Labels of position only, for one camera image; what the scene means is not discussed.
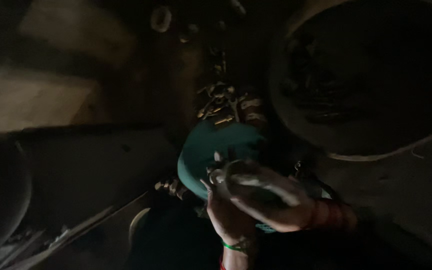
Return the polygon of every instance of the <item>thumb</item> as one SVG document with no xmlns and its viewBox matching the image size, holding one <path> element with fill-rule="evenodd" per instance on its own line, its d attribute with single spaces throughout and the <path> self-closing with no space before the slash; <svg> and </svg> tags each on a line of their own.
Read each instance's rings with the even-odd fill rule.
<svg viewBox="0 0 432 270">
<path fill-rule="evenodd" d="M 206 187 L 206 190 L 208 192 L 208 202 L 213 200 L 213 187 L 208 184 L 206 181 L 204 181 L 203 179 L 200 179 L 199 181 L 201 181 L 201 183 L 204 185 L 204 187 Z"/>
</svg>

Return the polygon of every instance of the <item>red bangle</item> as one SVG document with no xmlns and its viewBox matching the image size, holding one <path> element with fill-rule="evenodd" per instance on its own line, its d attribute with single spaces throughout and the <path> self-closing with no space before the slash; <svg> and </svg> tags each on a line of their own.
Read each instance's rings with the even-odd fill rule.
<svg viewBox="0 0 432 270">
<path fill-rule="evenodd" d="M 220 269 L 220 270 L 226 270 L 226 268 L 225 268 L 224 265 L 223 265 L 223 255 L 221 255 L 221 256 L 219 257 L 219 269 Z"/>
</svg>

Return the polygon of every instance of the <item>metal tool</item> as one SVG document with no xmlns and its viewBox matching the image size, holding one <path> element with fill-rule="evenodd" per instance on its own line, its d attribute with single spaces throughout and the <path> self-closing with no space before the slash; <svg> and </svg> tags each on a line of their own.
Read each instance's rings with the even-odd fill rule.
<svg viewBox="0 0 432 270">
<path fill-rule="evenodd" d="M 223 104 L 224 100 L 225 100 L 224 97 L 218 97 L 214 102 L 219 105 L 219 104 Z"/>
<path fill-rule="evenodd" d="M 206 110 L 208 109 L 209 105 L 211 105 L 211 103 L 213 103 L 213 101 L 215 101 L 216 96 L 213 96 L 211 98 L 211 100 L 209 100 L 209 102 L 202 108 L 199 110 L 197 117 L 201 118 L 205 115 Z"/>
<path fill-rule="evenodd" d="M 227 117 L 224 118 L 224 119 L 221 119 L 221 120 L 219 120 L 219 121 L 216 121 L 216 122 L 214 123 L 214 125 L 219 125 L 219 124 L 224 123 L 224 122 L 229 122 L 229 121 L 231 121 L 231 120 L 233 120 L 233 119 L 234 119 L 234 116 L 229 115 L 229 116 L 227 116 Z"/>
<path fill-rule="evenodd" d="M 229 105 L 231 106 L 231 109 L 234 112 L 234 118 L 236 119 L 236 122 L 240 122 L 240 116 L 238 114 L 238 98 L 235 98 L 234 101 L 231 101 L 231 99 L 228 99 L 227 102 L 229 103 Z"/>
</svg>

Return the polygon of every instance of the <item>fingers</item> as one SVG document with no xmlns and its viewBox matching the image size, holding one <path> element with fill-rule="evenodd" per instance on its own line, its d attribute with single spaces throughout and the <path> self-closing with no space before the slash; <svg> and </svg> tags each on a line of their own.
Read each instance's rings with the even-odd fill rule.
<svg viewBox="0 0 432 270">
<path fill-rule="evenodd" d="M 231 202 L 239 210 L 280 233 L 300 231 L 311 219 L 311 210 L 302 206 L 285 209 L 270 208 L 243 197 L 233 197 Z"/>
<path fill-rule="evenodd" d="M 304 190 L 298 186 L 297 182 L 267 168 L 261 168 L 261 174 L 258 176 L 234 174 L 231 176 L 231 180 L 239 185 L 270 190 L 291 207 L 300 205 L 300 197 L 305 196 Z"/>
<path fill-rule="evenodd" d="M 236 205 L 239 210 L 245 212 L 254 219 L 257 219 L 271 227 L 276 225 L 275 221 L 272 219 L 272 216 L 274 211 L 278 211 L 277 209 L 268 208 L 254 200 L 243 197 L 233 197 L 231 198 L 231 202 Z"/>
<path fill-rule="evenodd" d="M 213 185 L 210 183 L 207 183 L 206 181 L 204 181 L 203 179 L 200 179 L 199 181 L 201 181 L 201 183 L 204 185 L 204 187 L 206 187 L 206 190 L 208 191 L 208 202 L 213 200 Z"/>
</svg>

